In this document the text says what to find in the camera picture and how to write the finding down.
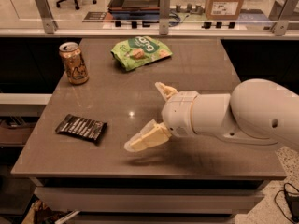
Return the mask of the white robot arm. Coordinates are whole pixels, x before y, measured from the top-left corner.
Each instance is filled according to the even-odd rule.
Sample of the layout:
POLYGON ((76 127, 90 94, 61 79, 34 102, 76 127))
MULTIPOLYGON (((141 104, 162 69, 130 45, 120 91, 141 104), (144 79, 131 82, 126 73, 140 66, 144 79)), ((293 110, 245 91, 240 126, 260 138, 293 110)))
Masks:
POLYGON ((265 79, 249 79, 232 93, 200 94, 155 84, 165 100, 162 122, 151 120, 124 145, 139 152, 170 137, 210 135, 228 143, 266 149, 299 148, 299 96, 265 79))

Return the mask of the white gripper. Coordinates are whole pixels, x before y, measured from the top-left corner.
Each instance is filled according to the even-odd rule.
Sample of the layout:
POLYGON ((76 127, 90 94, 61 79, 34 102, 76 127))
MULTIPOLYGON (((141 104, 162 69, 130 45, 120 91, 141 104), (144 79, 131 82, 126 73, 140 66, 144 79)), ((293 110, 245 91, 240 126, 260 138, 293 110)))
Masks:
POLYGON ((163 122, 157 123, 155 119, 148 122, 139 133, 124 144, 124 148, 129 152, 139 152, 159 146, 166 143, 172 134, 175 137, 194 135, 192 105, 199 93, 178 92, 174 87, 162 82, 156 82, 155 87, 166 101, 162 110, 163 122))

